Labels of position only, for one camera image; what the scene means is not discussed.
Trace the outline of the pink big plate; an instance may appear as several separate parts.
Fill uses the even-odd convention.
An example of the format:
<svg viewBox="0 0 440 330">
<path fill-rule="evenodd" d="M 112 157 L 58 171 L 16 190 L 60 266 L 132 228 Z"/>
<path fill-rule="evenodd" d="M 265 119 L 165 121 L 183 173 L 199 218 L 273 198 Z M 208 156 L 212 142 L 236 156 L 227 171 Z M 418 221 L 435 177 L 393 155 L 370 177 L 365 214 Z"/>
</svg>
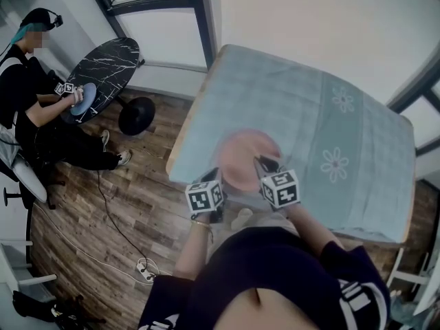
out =
<svg viewBox="0 0 440 330">
<path fill-rule="evenodd" d="M 257 192 L 259 178 L 254 158 L 260 155 L 281 157 L 279 146 L 266 133 L 241 129 L 226 137 L 217 149 L 217 165 L 225 182 L 233 189 L 245 193 Z"/>
</svg>

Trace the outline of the person's dark cropped top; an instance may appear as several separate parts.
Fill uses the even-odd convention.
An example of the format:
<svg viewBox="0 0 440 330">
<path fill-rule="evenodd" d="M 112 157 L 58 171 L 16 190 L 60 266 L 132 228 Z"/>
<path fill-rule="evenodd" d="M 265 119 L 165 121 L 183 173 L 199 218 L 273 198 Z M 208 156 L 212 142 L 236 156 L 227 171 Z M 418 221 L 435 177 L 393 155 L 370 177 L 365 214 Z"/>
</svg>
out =
<svg viewBox="0 0 440 330">
<path fill-rule="evenodd" d="M 228 238 L 195 280 L 158 276 L 139 330 L 214 330 L 233 299 L 268 289 L 298 306 L 320 330 L 385 330 L 387 287 L 363 247 L 330 242 L 320 256 L 282 228 L 246 228 Z"/>
</svg>

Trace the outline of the black framed window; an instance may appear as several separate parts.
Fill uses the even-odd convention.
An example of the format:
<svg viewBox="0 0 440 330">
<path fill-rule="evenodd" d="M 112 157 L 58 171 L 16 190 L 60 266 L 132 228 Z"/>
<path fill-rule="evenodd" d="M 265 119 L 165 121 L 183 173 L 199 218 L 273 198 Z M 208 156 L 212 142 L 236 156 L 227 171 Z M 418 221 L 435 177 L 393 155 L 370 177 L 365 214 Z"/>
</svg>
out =
<svg viewBox="0 0 440 330">
<path fill-rule="evenodd" d="M 210 0 L 95 0 L 118 37 L 135 39 L 141 61 L 205 72 L 217 54 Z"/>
<path fill-rule="evenodd" d="M 440 148 L 440 43 L 387 107 L 412 123 L 417 157 Z"/>
</svg>

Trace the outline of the person's grey trousers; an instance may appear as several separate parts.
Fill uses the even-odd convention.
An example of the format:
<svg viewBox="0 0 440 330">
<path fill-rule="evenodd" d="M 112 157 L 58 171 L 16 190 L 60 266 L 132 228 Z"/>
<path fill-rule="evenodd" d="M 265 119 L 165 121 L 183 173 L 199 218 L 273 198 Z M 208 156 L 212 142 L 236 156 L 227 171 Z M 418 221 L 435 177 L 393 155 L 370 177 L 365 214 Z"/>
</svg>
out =
<svg viewBox="0 0 440 330">
<path fill-rule="evenodd" d="M 246 228 L 282 228 L 295 236 L 298 231 L 284 213 L 269 212 L 249 208 L 239 203 L 227 203 L 223 211 L 223 221 L 211 225 L 213 242 L 208 254 L 213 254 L 229 237 Z"/>
</svg>

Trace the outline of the black marble round table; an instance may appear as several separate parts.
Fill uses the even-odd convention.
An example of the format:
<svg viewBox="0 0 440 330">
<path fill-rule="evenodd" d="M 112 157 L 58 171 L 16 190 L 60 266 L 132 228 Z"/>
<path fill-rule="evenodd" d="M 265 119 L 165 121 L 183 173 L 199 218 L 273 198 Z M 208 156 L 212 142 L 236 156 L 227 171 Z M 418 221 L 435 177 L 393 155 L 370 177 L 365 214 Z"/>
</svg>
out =
<svg viewBox="0 0 440 330">
<path fill-rule="evenodd" d="M 94 83 L 95 100 L 84 114 L 74 116 L 67 111 L 61 118 L 68 124 L 84 124 L 116 101 L 122 107 L 118 118 L 121 132 L 134 136 L 145 131 L 155 117 L 154 102 L 147 97 L 128 102 L 120 97 L 138 68 L 139 58 L 139 45 L 129 37 L 115 38 L 93 49 L 75 66 L 67 81 L 81 87 Z"/>
</svg>

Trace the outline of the white frame chair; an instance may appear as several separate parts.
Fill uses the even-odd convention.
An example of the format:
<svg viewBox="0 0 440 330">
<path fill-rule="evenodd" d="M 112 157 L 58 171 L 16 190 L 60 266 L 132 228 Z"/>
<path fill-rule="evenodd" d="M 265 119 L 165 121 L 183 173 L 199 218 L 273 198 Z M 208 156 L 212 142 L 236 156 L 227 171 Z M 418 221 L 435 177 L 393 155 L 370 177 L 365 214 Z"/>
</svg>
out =
<svg viewBox="0 0 440 330">
<path fill-rule="evenodd" d="M 426 269 L 426 266 L 428 264 L 428 259 L 430 257 L 430 253 L 426 252 L 423 258 L 423 263 L 421 270 L 418 274 L 411 274 L 408 272 L 403 272 L 399 270 L 400 263 L 402 261 L 404 255 L 404 248 L 401 247 L 398 250 L 397 257 L 395 259 L 393 268 L 390 272 L 390 275 L 388 277 L 388 280 L 386 281 L 387 288 L 391 287 L 391 284 L 395 279 L 399 279 L 408 283 L 412 283 L 414 286 L 412 288 L 413 291 L 415 291 L 415 288 L 417 285 L 427 285 L 431 276 L 429 275 L 428 270 Z"/>
</svg>

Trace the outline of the person's left forearm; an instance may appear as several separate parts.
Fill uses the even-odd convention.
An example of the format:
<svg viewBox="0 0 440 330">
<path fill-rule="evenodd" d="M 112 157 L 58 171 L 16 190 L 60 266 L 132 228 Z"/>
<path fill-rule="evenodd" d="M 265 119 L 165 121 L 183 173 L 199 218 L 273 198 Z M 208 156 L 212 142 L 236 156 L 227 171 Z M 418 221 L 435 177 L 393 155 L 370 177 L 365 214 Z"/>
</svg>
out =
<svg viewBox="0 0 440 330">
<path fill-rule="evenodd" d="M 207 214 L 200 215 L 191 221 L 190 232 L 181 254 L 177 258 L 173 276 L 194 281 L 205 267 L 208 258 L 208 248 L 213 242 L 213 232 Z"/>
</svg>

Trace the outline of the white shelf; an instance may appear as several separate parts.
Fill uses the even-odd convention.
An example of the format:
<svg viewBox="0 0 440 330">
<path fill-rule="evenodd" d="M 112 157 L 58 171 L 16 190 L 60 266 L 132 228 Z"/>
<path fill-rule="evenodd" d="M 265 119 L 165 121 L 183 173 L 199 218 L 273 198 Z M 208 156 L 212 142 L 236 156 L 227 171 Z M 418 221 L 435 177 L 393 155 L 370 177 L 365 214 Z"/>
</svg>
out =
<svg viewBox="0 0 440 330">
<path fill-rule="evenodd" d="M 32 241 L 0 239 L 0 284 L 5 284 L 11 293 L 21 292 L 43 303 L 56 300 L 47 285 L 57 275 L 39 275 L 34 270 L 28 258 L 32 246 Z"/>
</svg>

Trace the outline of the blue big plate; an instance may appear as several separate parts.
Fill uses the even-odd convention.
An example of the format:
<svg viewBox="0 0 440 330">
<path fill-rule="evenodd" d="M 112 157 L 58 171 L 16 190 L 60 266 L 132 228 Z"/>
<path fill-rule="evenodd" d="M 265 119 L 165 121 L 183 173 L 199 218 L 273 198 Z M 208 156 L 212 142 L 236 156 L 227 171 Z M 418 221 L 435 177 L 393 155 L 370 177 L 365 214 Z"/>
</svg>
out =
<svg viewBox="0 0 440 330">
<path fill-rule="evenodd" d="M 90 106 L 93 104 L 96 97 L 96 85 L 89 82 L 82 86 L 83 99 L 78 104 L 75 104 L 71 109 L 70 113 L 73 116 L 79 116 L 84 114 Z"/>
</svg>

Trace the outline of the crumpled blue grey cloth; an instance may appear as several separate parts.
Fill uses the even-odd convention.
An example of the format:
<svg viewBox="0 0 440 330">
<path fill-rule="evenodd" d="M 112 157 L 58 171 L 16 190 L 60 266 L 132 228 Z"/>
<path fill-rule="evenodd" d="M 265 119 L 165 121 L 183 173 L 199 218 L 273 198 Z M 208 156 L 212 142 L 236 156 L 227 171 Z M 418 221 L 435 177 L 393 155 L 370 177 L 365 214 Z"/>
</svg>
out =
<svg viewBox="0 0 440 330">
<path fill-rule="evenodd" d="M 405 301 L 401 290 L 393 290 L 390 293 L 390 317 L 392 320 L 407 325 L 413 319 L 417 304 Z"/>
</svg>

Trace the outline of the black bag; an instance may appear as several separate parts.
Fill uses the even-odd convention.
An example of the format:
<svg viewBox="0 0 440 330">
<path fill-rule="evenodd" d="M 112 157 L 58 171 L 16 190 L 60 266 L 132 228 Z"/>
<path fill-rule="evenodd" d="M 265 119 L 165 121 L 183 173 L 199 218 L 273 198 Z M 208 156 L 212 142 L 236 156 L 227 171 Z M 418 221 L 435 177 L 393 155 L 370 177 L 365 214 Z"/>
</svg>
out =
<svg viewBox="0 0 440 330">
<path fill-rule="evenodd" d="M 12 304 L 16 312 L 23 317 L 53 322 L 60 330 L 94 330 L 91 324 L 106 324 L 103 318 L 92 318 L 83 309 L 82 295 L 49 302 L 37 301 L 25 294 L 14 291 Z"/>
</svg>

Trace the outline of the white power strip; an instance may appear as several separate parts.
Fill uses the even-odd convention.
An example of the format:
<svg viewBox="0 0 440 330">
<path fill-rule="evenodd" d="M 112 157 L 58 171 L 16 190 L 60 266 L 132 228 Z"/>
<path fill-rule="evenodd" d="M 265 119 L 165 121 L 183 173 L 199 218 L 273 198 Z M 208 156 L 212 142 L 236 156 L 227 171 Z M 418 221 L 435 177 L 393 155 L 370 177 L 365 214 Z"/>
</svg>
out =
<svg viewBox="0 0 440 330">
<path fill-rule="evenodd" d="M 147 258 L 140 258 L 137 261 L 136 269 L 144 277 L 147 284 L 152 284 L 155 279 L 155 273 L 149 269 Z"/>
</svg>

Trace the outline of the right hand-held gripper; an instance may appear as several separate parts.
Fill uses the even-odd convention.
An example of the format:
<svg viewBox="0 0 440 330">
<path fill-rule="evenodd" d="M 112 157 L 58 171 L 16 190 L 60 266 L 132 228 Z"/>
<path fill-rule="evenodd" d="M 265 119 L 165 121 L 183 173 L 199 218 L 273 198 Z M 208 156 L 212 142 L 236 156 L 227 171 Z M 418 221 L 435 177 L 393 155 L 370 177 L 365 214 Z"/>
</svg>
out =
<svg viewBox="0 0 440 330">
<path fill-rule="evenodd" d="M 261 155 L 253 159 L 255 171 L 260 179 L 261 194 L 273 210 L 280 210 L 300 202 L 298 178 L 294 170 L 286 170 L 267 176 L 267 172 L 278 172 L 277 157 Z"/>
</svg>

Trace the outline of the black office chair white seat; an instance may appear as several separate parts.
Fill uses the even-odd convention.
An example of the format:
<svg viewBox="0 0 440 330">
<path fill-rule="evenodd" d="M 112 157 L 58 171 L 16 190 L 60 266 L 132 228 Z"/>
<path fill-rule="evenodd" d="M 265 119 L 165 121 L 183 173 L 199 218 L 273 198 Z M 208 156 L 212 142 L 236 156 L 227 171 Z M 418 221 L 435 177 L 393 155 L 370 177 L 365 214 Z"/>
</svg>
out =
<svg viewBox="0 0 440 330">
<path fill-rule="evenodd" d="M 48 186 L 65 186 L 64 181 L 48 181 L 43 183 L 31 165 L 22 155 L 20 144 L 14 137 L 12 129 L 6 129 L 0 124 L 0 173 L 8 176 L 12 181 L 19 183 L 19 193 L 8 193 L 3 189 L 3 200 L 8 206 L 10 199 L 21 199 L 26 209 L 30 209 L 38 200 L 46 203 L 50 210 L 55 210 L 56 205 L 50 201 L 47 192 Z"/>
</svg>

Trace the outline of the person's right forearm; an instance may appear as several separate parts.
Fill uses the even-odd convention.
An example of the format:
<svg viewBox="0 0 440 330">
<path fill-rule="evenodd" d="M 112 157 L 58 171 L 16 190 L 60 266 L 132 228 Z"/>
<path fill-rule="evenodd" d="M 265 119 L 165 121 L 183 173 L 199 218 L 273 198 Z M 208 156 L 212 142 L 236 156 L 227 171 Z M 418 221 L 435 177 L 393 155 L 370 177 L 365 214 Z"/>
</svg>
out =
<svg viewBox="0 0 440 330">
<path fill-rule="evenodd" d="M 344 248 L 340 240 L 313 218 L 299 203 L 287 206 L 285 212 L 301 239 L 305 241 L 317 256 L 322 254 L 322 251 L 329 243 L 335 243 L 338 247 Z"/>
</svg>

